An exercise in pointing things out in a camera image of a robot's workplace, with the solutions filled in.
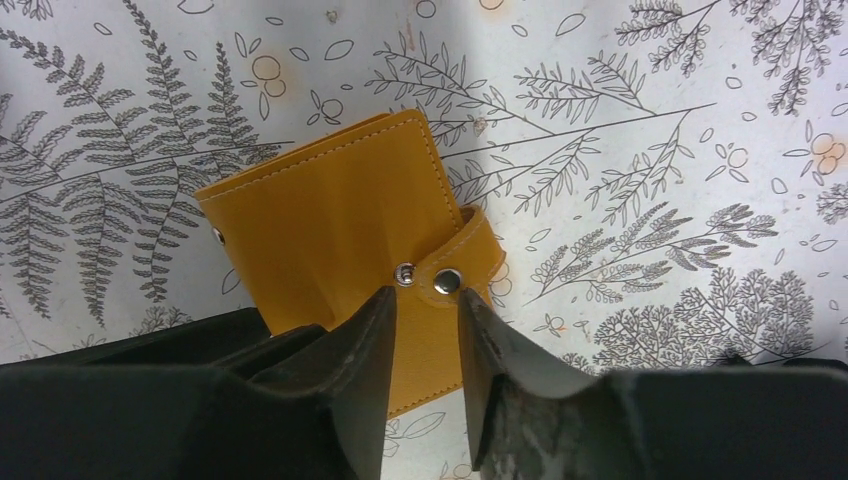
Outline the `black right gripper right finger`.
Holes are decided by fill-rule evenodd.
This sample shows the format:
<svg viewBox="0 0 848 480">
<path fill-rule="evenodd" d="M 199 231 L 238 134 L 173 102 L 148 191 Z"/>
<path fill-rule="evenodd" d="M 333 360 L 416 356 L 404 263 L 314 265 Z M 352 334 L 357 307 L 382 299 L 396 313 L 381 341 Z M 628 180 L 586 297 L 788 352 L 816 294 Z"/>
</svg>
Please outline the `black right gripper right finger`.
<svg viewBox="0 0 848 480">
<path fill-rule="evenodd" d="M 474 290 L 457 307 L 469 454 L 484 479 L 847 475 L 847 369 L 836 361 L 593 376 Z"/>
</svg>

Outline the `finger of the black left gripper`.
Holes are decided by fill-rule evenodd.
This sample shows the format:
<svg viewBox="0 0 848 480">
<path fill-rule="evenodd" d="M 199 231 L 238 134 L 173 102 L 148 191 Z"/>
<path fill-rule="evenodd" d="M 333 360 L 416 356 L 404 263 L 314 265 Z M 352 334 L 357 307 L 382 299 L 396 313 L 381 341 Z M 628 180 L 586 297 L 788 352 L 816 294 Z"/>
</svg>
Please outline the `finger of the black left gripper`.
<svg viewBox="0 0 848 480">
<path fill-rule="evenodd" d="M 15 381 L 139 381 L 227 372 L 254 380 L 275 371 L 327 334 L 307 324 L 270 332 L 255 308 L 197 320 L 13 365 Z"/>
</svg>

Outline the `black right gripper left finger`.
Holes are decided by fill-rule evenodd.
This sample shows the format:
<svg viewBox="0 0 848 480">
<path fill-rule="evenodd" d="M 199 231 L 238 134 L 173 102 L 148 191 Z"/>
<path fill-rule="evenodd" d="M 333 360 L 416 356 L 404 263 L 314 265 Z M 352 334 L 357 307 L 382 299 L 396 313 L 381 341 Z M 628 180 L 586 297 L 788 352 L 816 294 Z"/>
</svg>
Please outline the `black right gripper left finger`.
<svg viewBox="0 0 848 480">
<path fill-rule="evenodd" d="M 376 479 L 396 294 L 378 289 L 279 367 L 139 381 L 15 381 L 1 369 L 5 479 Z"/>
</svg>

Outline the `yellow leather card holder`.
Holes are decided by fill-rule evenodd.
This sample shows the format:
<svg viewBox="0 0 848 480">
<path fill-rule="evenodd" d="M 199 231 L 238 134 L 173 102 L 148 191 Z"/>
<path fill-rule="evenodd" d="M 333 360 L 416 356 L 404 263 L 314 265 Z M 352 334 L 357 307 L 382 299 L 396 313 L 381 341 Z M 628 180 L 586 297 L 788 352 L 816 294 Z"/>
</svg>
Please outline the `yellow leather card holder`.
<svg viewBox="0 0 848 480">
<path fill-rule="evenodd" d="M 272 333 L 336 329 L 392 286 L 389 415 L 462 386 L 458 293 L 485 295 L 505 254 L 483 210 L 459 205 L 420 111 L 354 124 L 195 198 Z"/>
</svg>

